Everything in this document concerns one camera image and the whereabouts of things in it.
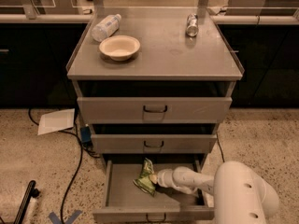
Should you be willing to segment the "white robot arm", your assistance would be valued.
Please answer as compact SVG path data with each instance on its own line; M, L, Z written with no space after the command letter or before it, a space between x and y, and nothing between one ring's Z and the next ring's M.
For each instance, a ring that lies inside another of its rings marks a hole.
M153 173L149 180L185 194L198 189L209 193L214 197L216 224L266 224L279 209L275 189L238 161L226 161L214 175L203 175L179 166Z

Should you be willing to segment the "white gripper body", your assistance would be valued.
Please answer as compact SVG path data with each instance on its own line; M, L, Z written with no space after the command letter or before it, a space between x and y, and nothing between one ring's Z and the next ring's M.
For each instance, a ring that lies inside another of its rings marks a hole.
M193 194L199 188L197 173L187 167L163 169L157 173L157 184L163 188L172 188L185 194Z

